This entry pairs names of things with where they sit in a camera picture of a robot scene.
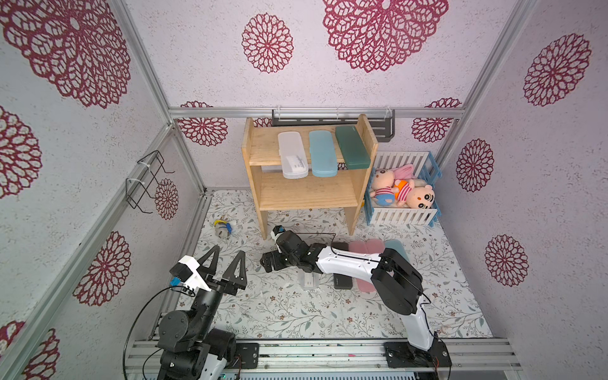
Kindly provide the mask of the black pencil case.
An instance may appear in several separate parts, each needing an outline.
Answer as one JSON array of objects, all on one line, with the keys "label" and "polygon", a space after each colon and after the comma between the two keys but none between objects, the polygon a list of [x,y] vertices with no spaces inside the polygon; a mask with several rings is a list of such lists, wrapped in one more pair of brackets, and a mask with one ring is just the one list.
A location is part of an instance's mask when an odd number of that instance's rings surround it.
[{"label": "black pencil case", "polygon": [[[348,251],[348,242],[334,242],[332,247],[337,250]],[[333,285],[337,290],[351,290],[353,279],[350,276],[333,274]]]}]

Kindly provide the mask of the pink pencil case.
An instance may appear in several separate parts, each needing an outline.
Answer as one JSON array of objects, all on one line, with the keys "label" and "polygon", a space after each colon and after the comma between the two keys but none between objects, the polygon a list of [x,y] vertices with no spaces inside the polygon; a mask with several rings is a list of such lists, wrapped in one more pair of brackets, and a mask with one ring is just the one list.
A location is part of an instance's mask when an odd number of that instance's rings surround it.
[{"label": "pink pencil case", "polygon": [[[368,253],[367,243],[363,241],[354,241],[348,243],[348,250],[354,253]],[[356,279],[357,288],[362,293],[374,293],[375,287],[367,280]]]},{"label": "pink pencil case", "polygon": [[365,248],[369,254],[381,254],[386,247],[381,239],[369,239],[365,242]]}]

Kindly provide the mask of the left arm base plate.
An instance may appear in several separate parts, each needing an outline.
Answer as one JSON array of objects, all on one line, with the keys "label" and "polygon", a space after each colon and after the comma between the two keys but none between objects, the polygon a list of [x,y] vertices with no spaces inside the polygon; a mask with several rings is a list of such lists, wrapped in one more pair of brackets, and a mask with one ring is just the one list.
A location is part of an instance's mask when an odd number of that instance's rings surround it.
[{"label": "left arm base plate", "polygon": [[234,360],[226,366],[226,369],[257,369],[259,358],[260,345],[258,343],[237,343]]}]

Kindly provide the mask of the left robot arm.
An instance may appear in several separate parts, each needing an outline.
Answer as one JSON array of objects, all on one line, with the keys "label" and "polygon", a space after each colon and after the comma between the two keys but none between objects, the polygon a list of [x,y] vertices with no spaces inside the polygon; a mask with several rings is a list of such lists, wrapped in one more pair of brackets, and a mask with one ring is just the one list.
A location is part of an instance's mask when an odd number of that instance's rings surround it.
[{"label": "left robot arm", "polygon": [[199,260],[184,256],[170,269],[195,297],[188,310],[174,310],[161,319],[159,379],[218,379],[225,368],[245,365],[246,355],[238,353],[235,334],[212,328],[223,296],[246,289],[245,252],[238,251],[217,280],[219,253],[215,245]]}]

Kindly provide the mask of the dark green pencil case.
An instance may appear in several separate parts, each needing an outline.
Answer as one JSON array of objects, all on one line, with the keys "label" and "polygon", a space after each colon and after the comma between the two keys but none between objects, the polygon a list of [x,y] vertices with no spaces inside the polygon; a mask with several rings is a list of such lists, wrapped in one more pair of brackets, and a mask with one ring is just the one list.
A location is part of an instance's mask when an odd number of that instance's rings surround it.
[{"label": "dark green pencil case", "polygon": [[370,156],[354,126],[338,126],[335,135],[347,169],[367,169],[370,166]]}]

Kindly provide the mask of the teal pencil case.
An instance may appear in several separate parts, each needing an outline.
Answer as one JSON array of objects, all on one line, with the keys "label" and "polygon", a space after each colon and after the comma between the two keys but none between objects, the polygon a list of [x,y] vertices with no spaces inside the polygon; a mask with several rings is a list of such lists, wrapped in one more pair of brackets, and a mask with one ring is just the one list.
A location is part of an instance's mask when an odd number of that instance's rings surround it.
[{"label": "teal pencil case", "polygon": [[390,239],[384,242],[386,249],[392,249],[398,252],[406,261],[409,261],[409,256],[403,244],[397,239]]}]

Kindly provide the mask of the light blue pencil case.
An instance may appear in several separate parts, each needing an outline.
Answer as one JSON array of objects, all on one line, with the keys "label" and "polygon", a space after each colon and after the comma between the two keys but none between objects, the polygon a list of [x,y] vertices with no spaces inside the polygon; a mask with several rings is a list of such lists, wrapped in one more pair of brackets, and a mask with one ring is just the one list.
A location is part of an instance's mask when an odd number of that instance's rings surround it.
[{"label": "light blue pencil case", "polygon": [[309,141],[312,174],[315,177],[335,177],[338,162],[331,132],[312,131]]}]

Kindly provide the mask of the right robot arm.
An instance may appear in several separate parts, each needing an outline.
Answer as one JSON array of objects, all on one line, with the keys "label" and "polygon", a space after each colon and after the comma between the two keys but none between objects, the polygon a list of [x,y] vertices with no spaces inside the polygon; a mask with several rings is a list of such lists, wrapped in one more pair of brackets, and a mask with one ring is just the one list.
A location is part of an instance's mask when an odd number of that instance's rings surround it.
[{"label": "right robot arm", "polygon": [[293,231],[272,234],[275,250],[264,253],[266,272],[296,267],[306,273],[349,276],[372,283],[386,308],[400,315],[410,346],[428,352],[435,341],[424,307],[422,275],[393,249],[354,253],[323,243],[307,244]]}]

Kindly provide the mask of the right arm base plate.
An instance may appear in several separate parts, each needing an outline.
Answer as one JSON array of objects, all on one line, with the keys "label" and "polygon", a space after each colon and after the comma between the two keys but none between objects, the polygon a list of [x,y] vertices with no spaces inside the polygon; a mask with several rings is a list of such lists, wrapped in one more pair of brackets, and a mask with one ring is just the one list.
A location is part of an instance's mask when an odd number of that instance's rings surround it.
[{"label": "right arm base plate", "polygon": [[446,344],[434,338],[432,346],[425,351],[415,348],[409,342],[386,342],[387,365],[390,368],[424,367],[432,369],[450,368],[452,361]]}]

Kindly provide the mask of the frosted white pencil case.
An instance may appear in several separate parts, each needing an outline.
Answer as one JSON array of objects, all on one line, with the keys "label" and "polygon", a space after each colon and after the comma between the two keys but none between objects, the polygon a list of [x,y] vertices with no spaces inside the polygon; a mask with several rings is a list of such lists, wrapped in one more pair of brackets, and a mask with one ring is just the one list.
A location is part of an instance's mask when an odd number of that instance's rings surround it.
[{"label": "frosted white pencil case", "polygon": [[286,131],[278,134],[279,153],[283,177],[298,180],[309,173],[308,160],[302,136],[297,131]]},{"label": "frosted white pencil case", "polygon": [[316,289],[319,286],[319,280],[318,273],[299,272],[299,284],[305,291]]}]

